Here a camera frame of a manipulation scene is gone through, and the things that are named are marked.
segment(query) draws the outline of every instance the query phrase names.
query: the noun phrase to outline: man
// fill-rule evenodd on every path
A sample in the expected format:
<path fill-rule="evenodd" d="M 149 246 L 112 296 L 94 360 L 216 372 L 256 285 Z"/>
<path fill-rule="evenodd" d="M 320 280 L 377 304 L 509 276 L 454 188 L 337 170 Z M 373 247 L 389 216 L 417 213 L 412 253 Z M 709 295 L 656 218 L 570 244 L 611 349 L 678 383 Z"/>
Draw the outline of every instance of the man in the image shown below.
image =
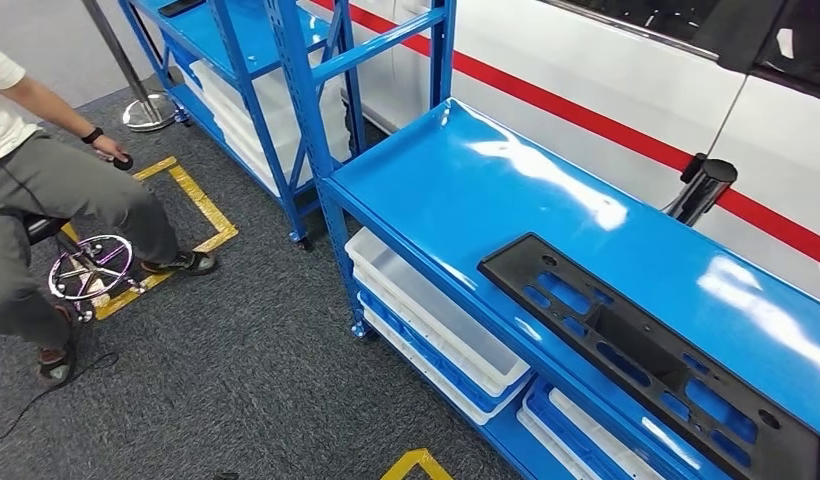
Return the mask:
<path fill-rule="evenodd" d="M 28 271 L 25 214 L 95 216 L 119 229 L 141 267 L 152 273 L 202 275 L 216 261 L 178 248 L 162 206 L 133 177 L 25 123 L 8 100 L 77 135 L 111 161 L 126 161 L 127 152 L 0 52 L 0 334 L 35 343 L 39 374 L 60 383 L 74 359 L 71 324 L 65 309 L 39 293 Z"/>

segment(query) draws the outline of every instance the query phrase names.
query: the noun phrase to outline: metal stanchion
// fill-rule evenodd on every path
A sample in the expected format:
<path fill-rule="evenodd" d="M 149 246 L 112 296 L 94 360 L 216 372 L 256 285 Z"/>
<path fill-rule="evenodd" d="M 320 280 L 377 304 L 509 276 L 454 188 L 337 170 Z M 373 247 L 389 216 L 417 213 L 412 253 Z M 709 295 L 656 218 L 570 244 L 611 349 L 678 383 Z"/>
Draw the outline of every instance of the metal stanchion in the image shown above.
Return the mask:
<path fill-rule="evenodd" d="M 124 114 L 122 114 L 122 123 L 135 132 L 151 132 L 174 122 L 174 104 L 165 93 L 152 93 L 149 95 L 148 91 L 145 90 L 145 86 L 142 85 L 136 70 L 133 69 L 133 65 L 127 59 L 121 43 L 119 43 L 115 32 L 113 32 L 113 27 L 110 26 L 110 22 L 107 21 L 107 17 L 104 16 L 98 2 L 96 0 L 83 0 L 83 5 L 89 12 L 89 16 L 92 17 L 92 21 L 95 22 L 95 26 L 98 27 L 98 31 L 101 32 L 101 37 L 104 38 L 104 42 L 110 49 L 119 69 L 124 74 L 125 80 L 127 80 L 127 84 L 136 97 L 136 101 L 128 105 Z"/>
<path fill-rule="evenodd" d="M 685 225 L 693 226 L 737 180 L 737 169 L 725 160 L 698 154 L 681 174 L 687 184 L 666 214 Z"/>

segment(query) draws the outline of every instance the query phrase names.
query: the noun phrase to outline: stool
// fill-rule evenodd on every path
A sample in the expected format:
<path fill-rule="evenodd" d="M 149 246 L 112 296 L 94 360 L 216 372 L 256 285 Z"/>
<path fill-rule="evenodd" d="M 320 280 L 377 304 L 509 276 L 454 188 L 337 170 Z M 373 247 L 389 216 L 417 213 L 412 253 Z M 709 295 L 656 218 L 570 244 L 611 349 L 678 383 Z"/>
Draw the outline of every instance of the stool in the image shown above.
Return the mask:
<path fill-rule="evenodd" d="M 123 282 L 140 294 L 145 292 L 142 285 L 129 275 L 133 247 L 123 237 L 97 235 L 75 242 L 62 231 L 69 222 L 67 219 L 30 214 L 22 222 L 31 245 L 48 238 L 54 238 L 59 244 L 61 253 L 48 274 L 48 288 L 55 297 L 72 304 L 80 322 L 86 323 L 94 317 L 93 310 L 84 310 L 82 302 L 104 295 Z M 103 286 L 90 292 L 97 280 Z M 69 288 L 69 283 L 77 285 Z"/>

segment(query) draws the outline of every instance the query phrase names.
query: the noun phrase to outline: red stripe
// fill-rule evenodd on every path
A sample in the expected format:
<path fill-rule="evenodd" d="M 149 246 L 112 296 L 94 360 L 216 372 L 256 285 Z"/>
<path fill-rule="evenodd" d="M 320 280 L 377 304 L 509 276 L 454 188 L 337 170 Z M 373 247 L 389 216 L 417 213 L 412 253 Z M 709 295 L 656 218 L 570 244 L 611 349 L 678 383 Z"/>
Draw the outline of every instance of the red stripe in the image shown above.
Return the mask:
<path fill-rule="evenodd" d="M 333 10 L 333 0 L 311 1 Z M 351 6 L 351 18 L 376 33 L 384 33 L 397 26 L 355 5 Z M 422 55 L 430 55 L 430 42 L 421 35 L 408 38 L 403 45 Z M 690 154 L 683 150 L 466 54 L 454 52 L 454 69 L 668 167 L 683 170 L 690 160 Z M 736 190 L 728 190 L 718 203 L 725 210 L 820 262 L 820 235 Z"/>

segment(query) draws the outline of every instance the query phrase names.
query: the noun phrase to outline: hand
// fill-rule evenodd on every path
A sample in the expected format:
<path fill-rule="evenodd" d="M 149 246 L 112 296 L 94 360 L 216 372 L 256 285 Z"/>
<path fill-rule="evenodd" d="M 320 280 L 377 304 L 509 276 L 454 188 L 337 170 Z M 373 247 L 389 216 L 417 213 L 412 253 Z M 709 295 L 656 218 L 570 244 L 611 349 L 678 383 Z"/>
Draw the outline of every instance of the hand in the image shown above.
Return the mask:
<path fill-rule="evenodd" d="M 92 142 L 94 148 L 100 155 L 106 157 L 108 160 L 117 159 L 122 162 L 127 162 L 127 150 L 124 149 L 118 142 L 112 138 L 101 135 Z"/>

